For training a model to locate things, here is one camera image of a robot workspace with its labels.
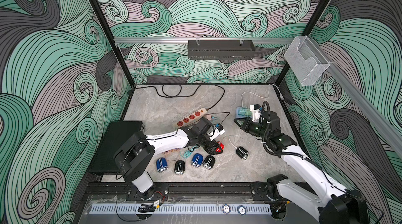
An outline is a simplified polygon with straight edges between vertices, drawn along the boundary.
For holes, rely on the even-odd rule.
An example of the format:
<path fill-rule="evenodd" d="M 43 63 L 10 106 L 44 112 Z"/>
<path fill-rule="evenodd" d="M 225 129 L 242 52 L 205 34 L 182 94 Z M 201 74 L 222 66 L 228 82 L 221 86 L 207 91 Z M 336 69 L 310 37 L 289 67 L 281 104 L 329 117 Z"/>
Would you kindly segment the beige power strip red sockets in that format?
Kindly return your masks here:
<path fill-rule="evenodd" d="M 193 124 L 200 120 L 204 115 L 206 115 L 207 110 L 205 108 L 201 108 L 193 113 L 190 113 L 189 115 L 183 117 L 182 119 L 176 121 L 173 123 L 173 127 L 175 129 L 183 127 L 183 126 L 189 126 L 190 124 Z"/>

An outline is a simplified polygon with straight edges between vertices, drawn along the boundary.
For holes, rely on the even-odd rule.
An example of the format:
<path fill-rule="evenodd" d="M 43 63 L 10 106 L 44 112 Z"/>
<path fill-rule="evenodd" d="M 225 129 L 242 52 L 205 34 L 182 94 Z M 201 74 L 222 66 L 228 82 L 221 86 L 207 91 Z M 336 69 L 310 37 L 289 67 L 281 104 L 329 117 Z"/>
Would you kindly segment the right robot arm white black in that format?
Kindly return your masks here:
<path fill-rule="evenodd" d="M 260 140 L 271 156 L 281 158 L 307 183 L 309 189 L 292 182 L 283 174 L 267 180 L 265 187 L 271 200 L 289 200 L 321 224 L 367 224 L 367 201 L 357 190 L 337 182 L 319 164 L 307 156 L 296 141 L 282 132 L 280 118 L 274 112 L 257 117 L 236 118 L 235 124 Z"/>

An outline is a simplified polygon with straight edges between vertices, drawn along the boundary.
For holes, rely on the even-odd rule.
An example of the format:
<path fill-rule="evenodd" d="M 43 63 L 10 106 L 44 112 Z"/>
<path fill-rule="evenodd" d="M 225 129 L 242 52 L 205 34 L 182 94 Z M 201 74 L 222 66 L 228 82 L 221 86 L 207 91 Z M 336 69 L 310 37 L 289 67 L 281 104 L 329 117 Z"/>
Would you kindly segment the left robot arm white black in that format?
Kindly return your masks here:
<path fill-rule="evenodd" d="M 152 158 L 173 149 L 199 146 L 209 155 L 223 153 L 223 148 L 215 139 L 225 132 L 222 124 L 213 124 L 202 117 L 192 126 L 182 126 L 162 135 L 145 135 L 135 132 L 113 155 L 125 182 L 131 182 L 143 194 L 152 194 L 155 184 L 146 168 Z"/>

